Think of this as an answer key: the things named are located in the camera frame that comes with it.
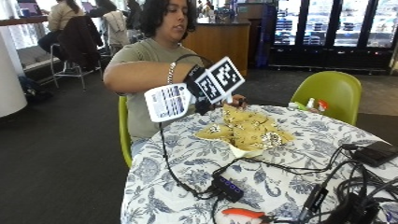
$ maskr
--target cup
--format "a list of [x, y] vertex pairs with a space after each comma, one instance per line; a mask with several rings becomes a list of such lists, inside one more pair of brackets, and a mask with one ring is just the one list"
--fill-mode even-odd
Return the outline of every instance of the cup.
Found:
[[29, 8], [22, 8], [23, 16], [30, 17], [30, 11]]

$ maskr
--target green chair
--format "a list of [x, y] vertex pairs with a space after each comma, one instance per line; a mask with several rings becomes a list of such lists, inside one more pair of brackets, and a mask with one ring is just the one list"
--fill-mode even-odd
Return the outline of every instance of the green chair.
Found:
[[131, 137], [127, 128], [127, 97], [120, 96], [120, 105], [119, 105], [119, 114], [120, 114], [120, 136], [122, 136], [122, 145], [123, 145], [123, 154], [127, 166], [132, 166], [132, 155], [131, 155]]
[[361, 82], [355, 76], [343, 72], [325, 71], [304, 80], [292, 102], [307, 105], [311, 98], [323, 99], [329, 104], [324, 115], [356, 125], [361, 91]]

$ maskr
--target white card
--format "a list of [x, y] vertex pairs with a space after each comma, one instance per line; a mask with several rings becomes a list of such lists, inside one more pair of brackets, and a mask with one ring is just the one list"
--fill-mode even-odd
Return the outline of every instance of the white card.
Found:
[[154, 122], [178, 119], [187, 114], [192, 94], [186, 83], [158, 87], [150, 90], [144, 96]]

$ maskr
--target refrigerator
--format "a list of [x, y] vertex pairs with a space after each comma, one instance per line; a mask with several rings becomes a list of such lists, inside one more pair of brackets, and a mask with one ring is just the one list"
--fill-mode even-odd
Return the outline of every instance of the refrigerator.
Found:
[[397, 0], [280, 0], [271, 66], [388, 71]]

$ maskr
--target wooden counter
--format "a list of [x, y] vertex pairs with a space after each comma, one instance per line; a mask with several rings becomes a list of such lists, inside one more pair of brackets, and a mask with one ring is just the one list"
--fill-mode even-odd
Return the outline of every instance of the wooden counter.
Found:
[[21, 19], [0, 20], [0, 26], [41, 23], [49, 21], [49, 16], [27, 17]]
[[215, 63], [228, 56], [239, 72], [248, 74], [251, 23], [199, 23], [198, 30], [190, 33], [183, 45]]

